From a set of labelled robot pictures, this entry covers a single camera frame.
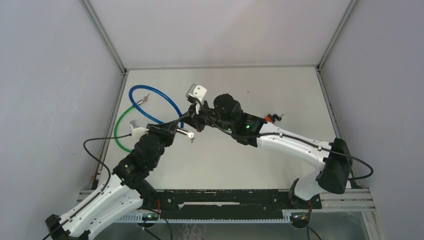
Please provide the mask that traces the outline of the blue cable lock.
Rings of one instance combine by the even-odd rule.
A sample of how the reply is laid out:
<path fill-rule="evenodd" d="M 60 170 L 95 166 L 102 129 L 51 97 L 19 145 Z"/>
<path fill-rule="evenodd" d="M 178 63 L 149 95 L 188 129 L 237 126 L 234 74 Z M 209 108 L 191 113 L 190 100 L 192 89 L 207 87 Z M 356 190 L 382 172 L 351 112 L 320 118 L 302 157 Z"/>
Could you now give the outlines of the blue cable lock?
<path fill-rule="evenodd" d="M 131 86 L 128 99 L 135 110 L 152 124 L 164 124 L 183 115 L 183 111 L 171 97 L 150 85 Z"/>

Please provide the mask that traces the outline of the silver keys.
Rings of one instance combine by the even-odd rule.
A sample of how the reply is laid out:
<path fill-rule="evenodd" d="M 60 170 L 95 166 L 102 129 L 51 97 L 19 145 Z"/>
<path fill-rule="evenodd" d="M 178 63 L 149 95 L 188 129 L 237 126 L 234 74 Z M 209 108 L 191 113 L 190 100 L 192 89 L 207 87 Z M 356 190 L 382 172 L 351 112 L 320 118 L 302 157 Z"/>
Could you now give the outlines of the silver keys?
<path fill-rule="evenodd" d="M 195 140 L 195 134 L 193 132 L 188 132 L 186 136 L 189 138 L 190 142 L 193 143 Z"/>

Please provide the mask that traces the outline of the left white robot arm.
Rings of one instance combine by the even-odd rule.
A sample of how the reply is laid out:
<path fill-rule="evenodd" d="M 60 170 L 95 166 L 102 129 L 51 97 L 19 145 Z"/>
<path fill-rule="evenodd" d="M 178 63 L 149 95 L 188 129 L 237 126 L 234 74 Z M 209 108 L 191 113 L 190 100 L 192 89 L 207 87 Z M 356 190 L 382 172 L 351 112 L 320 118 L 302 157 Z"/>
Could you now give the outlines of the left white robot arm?
<path fill-rule="evenodd" d="M 137 138 L 130 153 L 88 197 L 62 215 L 52 214 L 45 220 L 46 238 L 53 240 L 92 240 L 102 230 L 128 212 L 156 203 L 156 190 L 146 178 L 159 164 L 165 148 L 173 144 L 176 134 L 191 141 L 194 133 L 180 127 L 178 120 L 141 127 L 133 120 L 130 136 Z"/>

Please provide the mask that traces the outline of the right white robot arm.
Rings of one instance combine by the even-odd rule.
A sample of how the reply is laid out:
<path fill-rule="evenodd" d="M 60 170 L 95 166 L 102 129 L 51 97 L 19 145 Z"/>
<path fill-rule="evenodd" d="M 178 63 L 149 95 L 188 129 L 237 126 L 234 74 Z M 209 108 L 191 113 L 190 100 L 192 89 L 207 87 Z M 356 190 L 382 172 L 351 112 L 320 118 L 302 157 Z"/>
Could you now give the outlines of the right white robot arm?
<path fill-rule="evenodd" d="M 181 120 L 197 131 L 206 126 L 217 128 L 242 145 L 276 150 L 314 168 L 309 175 L 295 179 L 290 187 L 289 203 L 293 207 L 302 208 L 324 192 L 345 193 L 353 161 L 344 140 L 327 142 L 284 130 L 263 117 L 244 112 L 228 93 L 219 95 L 213 108 L 201 102 L 199 94 L 188 93 L 186 97 L 191 106 Z"/>

